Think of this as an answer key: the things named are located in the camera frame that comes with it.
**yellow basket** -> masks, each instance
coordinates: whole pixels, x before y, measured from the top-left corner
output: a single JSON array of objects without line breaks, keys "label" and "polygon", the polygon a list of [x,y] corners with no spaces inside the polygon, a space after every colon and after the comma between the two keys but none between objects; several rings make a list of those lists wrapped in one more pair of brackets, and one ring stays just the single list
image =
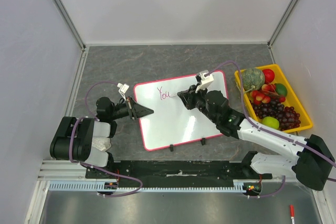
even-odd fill
[{"label": "yellow basket", "polygon": [[[307,130],[313,127],[313,122],[310,120],[308,114],[306,113],[306,111],[304,110],[301,102],[299,101],[298,97],[296,96],[296,94],[294,93],[292,87],[289,85],[284,73],[282,73],[279,65],[277,64],[272,64],[272,65],[266,65],[266,66],[261,66],[261,67],[257,67],[260,70],[264,70],[264,69],[271,69],[274,71],[275,74],[275,79],[272,83],[281,83],[283,85],[285,85],[285,87],[287,88],[287,96],[286,96],[286,101],[283,103],[285,106],[293,106],[295,108],[295,111],[297,113],[300,113],[300,121],[301,121],[301,126],[298,128],[294,128],[294,129],[290,129],[290,130],[286,130],[283,132],[286,133],[291,133],[291,132],[295,132],[295,131],[303,131],[303,130]],[[240,89],[240,80],[239,80],[239,74],[238,71],[235,72],[235,79],[236,79],[236,83],[238,85],[238,88]],[[256,113],[254,112],[251,102],[252,102],[252,98],[248,95],[248,93],[244,94],[244,102],[246,105],[246,108],[248,110],[248,113],[250,114],[251,118],[253,118],[254,120],[261,122],[261,119],[259,119],[256,115]]]}]

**bunch of grapes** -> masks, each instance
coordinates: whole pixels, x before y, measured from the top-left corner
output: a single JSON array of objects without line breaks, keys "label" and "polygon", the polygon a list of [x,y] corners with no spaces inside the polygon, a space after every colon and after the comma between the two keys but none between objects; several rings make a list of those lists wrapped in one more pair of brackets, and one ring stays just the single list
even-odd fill
[{"label": "bunch of grapes", "polygon": [[300,127],[300,114],[296,113],[294,107],[285,107],[279,102],[279,99],[274,99],[269,103],[262,103],[261,105],[252,103],[252,107],[260,119],[267,116],[277,119],[280,123],[281,131]]}]

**white wall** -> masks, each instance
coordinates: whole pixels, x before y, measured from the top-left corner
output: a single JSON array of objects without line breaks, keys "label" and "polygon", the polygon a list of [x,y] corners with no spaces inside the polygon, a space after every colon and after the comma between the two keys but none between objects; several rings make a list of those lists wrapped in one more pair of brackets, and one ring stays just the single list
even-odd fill
[{"label": "white wall", "polygon": [[[300,0],[274,45],[276,63],[336,157],[336,1]],[[327,182],[336,210],[336,184]]]},{"label": "white wall", "polygon": [[0,223],[23,223],[80,57],[52,0],[0,0]]},{"label": "white wall", "polygon": [[62,0],[87,44],[266,42],[290,0]]}]

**gray marble tabletop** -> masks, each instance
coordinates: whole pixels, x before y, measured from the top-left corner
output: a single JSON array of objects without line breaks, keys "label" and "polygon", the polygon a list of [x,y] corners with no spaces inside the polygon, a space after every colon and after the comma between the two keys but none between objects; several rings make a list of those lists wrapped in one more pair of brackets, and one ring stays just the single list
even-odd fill
[{"label": "gray marble tabletop", "polygon": [[[130,85],[133,95],[137,83],[185,76],[211,70],[225,60],[235,60],[242,69],[272,64],[267,45],[164,45],[164,46],[101,46],[90,47],[81,78],[73,115],[88,115],[84,103],[87,90],[94,83],[109,80]],[[230,106],[242,111],[240,94],[234,81],[234,66],[224,66]],[[114,85],[101,84],[88,96],[91,111],[96,100],[107,96],[118,102],[120,95]],[[109,152],[120,160],[230,160],[241,161],[248,151],[270,153],[254,143],[220,136],[206,141],[179,145],[148,152],[144,149],[138,121],[117,120],[118,128]]]}]

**marker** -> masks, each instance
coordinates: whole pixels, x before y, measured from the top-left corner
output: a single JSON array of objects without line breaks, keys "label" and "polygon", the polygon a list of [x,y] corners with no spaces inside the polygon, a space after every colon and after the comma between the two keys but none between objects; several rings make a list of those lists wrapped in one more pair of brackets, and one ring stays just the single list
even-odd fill
[{"label": "marker", "polygon": [[295,224],[294,221],[294,206],[293,205],[289,205],[289,209],[290,209],[290,220],[292,224]]}]

